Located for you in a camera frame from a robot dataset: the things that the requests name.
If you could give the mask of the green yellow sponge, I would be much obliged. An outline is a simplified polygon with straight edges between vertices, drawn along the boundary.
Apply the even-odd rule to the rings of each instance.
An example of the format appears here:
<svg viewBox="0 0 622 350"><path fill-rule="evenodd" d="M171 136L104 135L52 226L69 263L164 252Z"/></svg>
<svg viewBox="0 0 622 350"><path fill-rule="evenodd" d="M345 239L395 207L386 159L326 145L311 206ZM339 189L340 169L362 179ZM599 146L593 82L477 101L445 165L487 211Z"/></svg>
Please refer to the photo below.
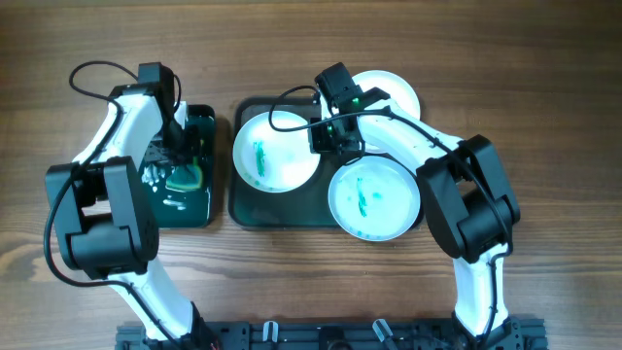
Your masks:
<svg viewBox="0 0 622 350"><path fill-rule="evenodd" d="M193 192L202 187L203 171L198 164L198 158L194 157L190 163L176 166L171 175L166 179L165 187L176 192Z"/></svg>

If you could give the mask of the grey white plate bottom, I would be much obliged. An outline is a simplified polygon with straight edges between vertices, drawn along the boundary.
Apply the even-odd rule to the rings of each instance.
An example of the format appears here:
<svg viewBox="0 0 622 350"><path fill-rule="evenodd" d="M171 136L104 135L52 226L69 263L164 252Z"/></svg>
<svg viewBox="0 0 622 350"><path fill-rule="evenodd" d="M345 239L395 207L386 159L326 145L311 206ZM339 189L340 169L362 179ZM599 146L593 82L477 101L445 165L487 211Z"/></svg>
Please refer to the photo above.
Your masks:
<svg viewBox="0 0 622 350"><path fill-rule="evenodd" d="M398 162L378 156L362 157L334 173L328 207L345 231L374 242L399 237L417 226L422 214L414 176Z"/></svg>

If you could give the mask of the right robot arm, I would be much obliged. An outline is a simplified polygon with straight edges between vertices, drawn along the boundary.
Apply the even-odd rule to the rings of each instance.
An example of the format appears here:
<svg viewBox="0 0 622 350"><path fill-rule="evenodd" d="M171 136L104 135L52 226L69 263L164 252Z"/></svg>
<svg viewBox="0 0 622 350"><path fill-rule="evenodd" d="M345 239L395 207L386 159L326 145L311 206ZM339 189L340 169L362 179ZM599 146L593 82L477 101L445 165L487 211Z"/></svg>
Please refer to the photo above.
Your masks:
<svg viewBox="0 0 622 350"><path fill-rule="evenodd" d="M432 237L454 261L454 318L473 346L493 347L508 318L502 264L513 252L520 209L492 142L448 135L409 116L386 88L362 87L341 62L315 85L328 117L311 125L312 152L360 162L372 145L414 175Z"/></svg>

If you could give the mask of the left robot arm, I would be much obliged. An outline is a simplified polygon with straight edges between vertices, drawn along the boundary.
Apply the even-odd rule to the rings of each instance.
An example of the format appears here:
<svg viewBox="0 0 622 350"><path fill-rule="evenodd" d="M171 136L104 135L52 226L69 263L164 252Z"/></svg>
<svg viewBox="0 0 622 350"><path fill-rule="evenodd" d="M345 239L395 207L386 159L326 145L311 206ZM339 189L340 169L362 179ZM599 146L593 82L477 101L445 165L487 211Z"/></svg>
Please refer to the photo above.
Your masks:
<svg viewBox="0 0 622 350"><path fill-rule="evenodd" d="M179 77L160 62L131 77L103 96L107 116L88 146L46 173L44 257L67 285L117 292L142 323L140 346L218 349L217 334L157 257L159 227L139 174L142 163L164 163L173 168L168 189L200 190L205 136L188 118L214 112L182 102Z"/></svg>

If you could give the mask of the small black water tray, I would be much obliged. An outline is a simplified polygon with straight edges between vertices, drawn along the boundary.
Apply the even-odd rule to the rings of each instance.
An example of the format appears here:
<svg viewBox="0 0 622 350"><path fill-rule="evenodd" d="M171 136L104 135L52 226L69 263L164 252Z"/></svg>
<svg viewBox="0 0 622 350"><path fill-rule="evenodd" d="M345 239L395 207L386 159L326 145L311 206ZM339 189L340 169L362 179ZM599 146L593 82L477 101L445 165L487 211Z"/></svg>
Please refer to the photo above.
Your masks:
<svg viewBox="0 0 622 350"><path fill-rule="evenodd" d="M202 187L193 192L168 190L165 187L166 179L179 165L145 164L142 160L139 174L156 221L161 228L202 228L211 220L215 113L208 105L182 102L175 119L182 127L187 124L199 127L200 151L196 158L203 171Z"/></svg>

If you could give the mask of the large dark serving tray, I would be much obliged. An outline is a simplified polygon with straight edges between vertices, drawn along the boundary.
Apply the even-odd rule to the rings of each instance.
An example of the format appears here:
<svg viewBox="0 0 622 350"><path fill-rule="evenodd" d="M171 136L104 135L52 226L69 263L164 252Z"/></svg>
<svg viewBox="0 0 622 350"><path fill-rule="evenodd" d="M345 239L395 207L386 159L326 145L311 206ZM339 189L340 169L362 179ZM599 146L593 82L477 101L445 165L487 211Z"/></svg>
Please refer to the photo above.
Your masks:
<svg viewBox="0 0 622 350"><path fill-rule="evenodd" d="M276 96L253 96L243 100L234 117L234 135L255 115L268 112ZM312 97L288 97L278 110L293 112L309 120L320 116ZM329 182L340 165L335 154L323 154L310 180L290 192L262 192L247 184L231 164L228 213L244 229L329 229L339 228L328 207Z"/></svg>

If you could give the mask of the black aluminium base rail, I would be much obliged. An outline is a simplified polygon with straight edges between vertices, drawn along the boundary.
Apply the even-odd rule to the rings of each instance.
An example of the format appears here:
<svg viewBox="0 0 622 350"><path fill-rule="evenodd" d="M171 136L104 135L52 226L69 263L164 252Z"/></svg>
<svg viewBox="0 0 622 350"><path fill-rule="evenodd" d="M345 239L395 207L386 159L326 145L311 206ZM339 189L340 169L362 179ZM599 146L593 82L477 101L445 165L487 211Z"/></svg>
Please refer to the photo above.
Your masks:
<svg viewBox="0 0 622 350"><path fill-rule="evenodd" d="M218 343L216 349L470 349L468 336L450 319L415 320L410 323L263 324L208 322ZM510 317L492 331L489 349L547 350L544 321Z"/></svg>

